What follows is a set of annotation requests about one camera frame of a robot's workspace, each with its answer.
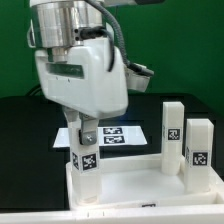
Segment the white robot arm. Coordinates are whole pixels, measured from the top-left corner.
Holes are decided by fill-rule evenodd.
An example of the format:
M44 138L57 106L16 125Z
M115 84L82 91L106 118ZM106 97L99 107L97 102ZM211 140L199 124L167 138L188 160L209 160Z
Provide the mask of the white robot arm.
M81 144L96 144L98 122L124 114L127 90L145 90L154 75L128 59L121 27L108 9L163 1L30 0L27 39L42 91L65 107L69 123L81 121Z

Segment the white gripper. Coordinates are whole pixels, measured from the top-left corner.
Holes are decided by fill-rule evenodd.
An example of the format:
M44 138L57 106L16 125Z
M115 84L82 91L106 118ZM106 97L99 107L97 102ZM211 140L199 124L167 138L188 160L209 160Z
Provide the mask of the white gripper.
M79 115L80 141L85 146L97 143L98 119L123 115L128 106L124 64L117 47L111 72L110 58L107 38L89 39L83 46L70 48L63 64L50 63L46 50L35 52L45 97L64 105L67 122L75 122Z

